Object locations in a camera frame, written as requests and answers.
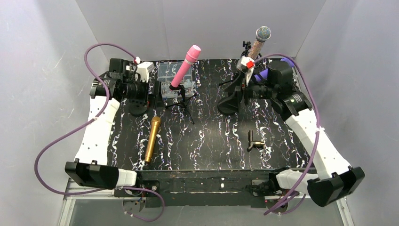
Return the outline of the gold microphone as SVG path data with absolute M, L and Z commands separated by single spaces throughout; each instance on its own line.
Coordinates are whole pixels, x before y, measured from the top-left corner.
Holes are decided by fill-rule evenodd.
M 155 147 L 155 141 L 157 139 L 157 134 L 158 134 L 160 125 L 161 125 L 161 118 L 158 116 L 154 116 L 151 120 L 150 134 L 148 137 L 148 143 L 147 143 L 146 152 L 144 155 L 145 163 L 151 162 L 152 155 L 154 152 L 154 147 Z

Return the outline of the black tripod mic stand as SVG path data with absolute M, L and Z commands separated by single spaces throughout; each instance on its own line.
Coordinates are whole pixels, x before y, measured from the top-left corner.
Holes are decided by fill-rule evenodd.
M 190 97 L 187 98 L 187 97 L 186 97 L 186 89 L 185 89 L 185 87 L 184 87 L 183 85 L 178 85 L 177 87 L 174 87 L 172 84 L 170 84 L 170 85 L 169 85 L 169 89 L 170 89 L 171 91 L 176 91 L 177 94 L 181 96 L 181 100 L 180 100 L 178 103 L 171 104 L 171 105 L 166 105 L 165 108 L 168 109 L 168 108 L 171 108 L 171 107 L 173 107 L 173 106 L 182 107 L 182 108 L 188 113 L 189 119 L 190 119 L 191 123 L 194 125 L 195 122 L 194 122 L 194 119 L 193 119 L 193 117 L 192 117 L 192 115 L 191 115 L 191 112 L 190 112 L 189 109 L 188 109 L 188 103 L 189 103 L 194 97 L 197 96 L 197 93 L 194 93 L 192 96 L 190 96 Z

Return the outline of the pink microphone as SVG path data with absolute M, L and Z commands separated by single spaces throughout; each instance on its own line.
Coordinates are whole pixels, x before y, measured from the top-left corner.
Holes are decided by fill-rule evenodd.
M 174 76 L 171 84 L 174 87 L 180 85 L 180 82 L 184 79 L 187 71 L 192 67 L 192 64 L 195 63 L 200 56 L 201 48 L 197 45 L 192 45 L 190 49 L 187 51 L 184 61 L 182 65 L 178 69 L 176 75 Z

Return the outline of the black round-base mic stand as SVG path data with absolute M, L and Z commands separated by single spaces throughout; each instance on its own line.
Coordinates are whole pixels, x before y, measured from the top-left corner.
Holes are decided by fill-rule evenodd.
M 128 111 L 134 117 L 140 117 L 148 112 L 149 101 L 138 101 L 129 100 L 128 101 Z

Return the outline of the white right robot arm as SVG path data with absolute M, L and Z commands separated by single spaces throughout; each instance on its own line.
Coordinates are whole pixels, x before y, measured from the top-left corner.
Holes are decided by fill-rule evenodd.
M 316 168 L 311 174 L 283 167 L 272 171 L 267 182 L 252 185 L 258 195 L 278 190 L 288 194 L 302 193 L 324 207 L 355 191 L 365 177 L 361 167 L 353 167 L 334 147 L 319 124 L 318 115 L 306 95 L 294 88 L 294 71 L 285 61 L 267 65 L 267 77 L 258 82 L 252 77 L 255 63 L 243 57 L 236 66 L 235 78 L 226 88 L 229 93 L 217 104 L 223 115 L 238 113 L 241 102 L 250 99 L 268 99 L 273 110 L 297 135 Z

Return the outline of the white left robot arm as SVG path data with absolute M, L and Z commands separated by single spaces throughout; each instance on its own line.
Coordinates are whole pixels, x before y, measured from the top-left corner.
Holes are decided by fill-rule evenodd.
M 73 162 L 65 164 L 65 172 L 80 186 L 114 189 L 135 186 L 137 172 L 107 164 L 107 151 L 112 125 L 121 102 L 131 104 L 131 114 L 142 116 L 155 107 L 155 95 L 149 94 L 152 62 L 138 65 L 128 60 L 112 58 L 108 71 L 94 79 L 90 89 L 88 118 L 94 122 L 85 128 L 80 148 Z

